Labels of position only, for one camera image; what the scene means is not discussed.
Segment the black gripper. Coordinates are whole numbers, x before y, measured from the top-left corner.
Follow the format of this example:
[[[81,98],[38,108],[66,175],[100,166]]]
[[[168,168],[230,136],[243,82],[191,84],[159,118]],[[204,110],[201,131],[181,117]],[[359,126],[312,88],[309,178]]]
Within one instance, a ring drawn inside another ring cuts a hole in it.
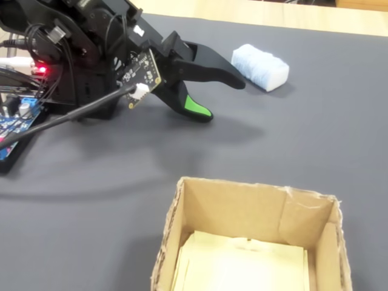
[[[163,38],[140,12],[132,13],[130,64],[135,65],[140,54],[149,50],[166,83],[154,89],[154,94],[174,112],[196,122],[210,122],[213,113],[189,95],[183,81],[221,82],[237,90],[246,87],[242,74],[212,48],[193,42],[186,45],[176,31]]]

